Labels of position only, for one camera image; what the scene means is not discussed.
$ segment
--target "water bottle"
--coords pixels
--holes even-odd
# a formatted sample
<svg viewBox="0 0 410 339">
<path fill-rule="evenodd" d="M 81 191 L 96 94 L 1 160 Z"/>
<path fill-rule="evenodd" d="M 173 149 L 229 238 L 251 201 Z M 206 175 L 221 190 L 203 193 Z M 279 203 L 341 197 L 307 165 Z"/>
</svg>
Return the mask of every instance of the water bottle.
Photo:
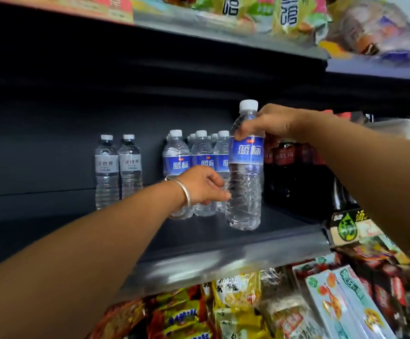
<svg viewBox="0 0 410 339">
<path fill-rule="evenodd" d="M 211 147 L 214 148 L 216 146 L 216 143 L 218 142 L 219 135 L 218 133 L 213 133 L 211 135 Z"/>
<path fill-rule="evenodd" d="M 208 140 L 206 130 L 196 132 L 196 140 L 191 150 L 191 163 L 195 165 L 205 165 L 213 168 L 213 149 L 211 140 Z M 210 202 L 209 205 L 197 204 L 193 206 L 194 214 L 197 216 L 212 216 L 216 213 L 216 202 Z"/>
<path fill-rule="evenodd" d="M 189 135 L 189 139 L 188 139 L 188 148 L 191 151 L 192 146 L 194 145 L 194 140 L 196 140 L 196 134 L 195 133 L 191 133 Z"/>
<path fill-rule="evenodd" d="M 141 151 L 133 142 L 134 134 L 124 134 L 119 149 L 122 178 L 122 199 L 142 189 Z"/>
<path fill-rule="evenodd" d="M 214 147 L 214 170 L 225 182 L 224 190 L 229 187 L 229 131 L 220 130 L 218 141 Z M 221 213 L 225 213 L 225 202 L 216 202 L 216 208 Z"/>
<path fill-rule="evenodd" d="M 101 135 L 95 149 L 95 207 L 104 209 L 119 200 L 119 155 L 112 144 L 112 136 Z"/>
<path fill-rule="evenodd" d="M 243 100 L 239 104 L 240 116 L 230 132 L 229 140 L 229 192 L 225 217 L 230 226 L 239 230 L 253 230 L 260 224 L 261 183 L 263 167 L 264 132 L 236 141 L 233 136 L 243 121 L 257 116 L 258 102 Z"/>
<path fill-rule="evenodd" d="M 182 139 L 181 130 L 171 130 L 169 140 L 163 151 L 165 176 L 175 177 L 185 172 L 191 167 L 191 156 L 188 146 Z M 183 207 L 181 210 L 174 212 L 172 216 L 187 219 L 193 215 L 192 206 Z"/>
</svg>

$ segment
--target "white bottle cap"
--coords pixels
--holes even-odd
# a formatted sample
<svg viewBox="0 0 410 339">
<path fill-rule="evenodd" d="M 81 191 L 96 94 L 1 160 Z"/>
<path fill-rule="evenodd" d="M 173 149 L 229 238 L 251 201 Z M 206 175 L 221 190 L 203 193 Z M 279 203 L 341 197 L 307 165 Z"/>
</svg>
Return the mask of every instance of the white bottle cap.
<svg viewBox="0 0 410 339">
<path fill-rule="evenodd" d="M 246 111 L 246 110 L 257 111 L 258 110 L 258 101 L 256 101 L 256 100 L 242 100 L 239 103 L 239 112 L 241 113 L 241 111 Z"/>
<path fill-rule="evenodd" d="M 196 131 L 196 137 L 206 137 L 206 130 L 197 130 Z"/>
<path fill-rule="evenodd" d="M 181 137 L 183 136 L 183 132 L 181 130 L 171 130 L 169 132 L 169 135 L 171 136 L 171 138 L 173 137 Z"/>
</svg>

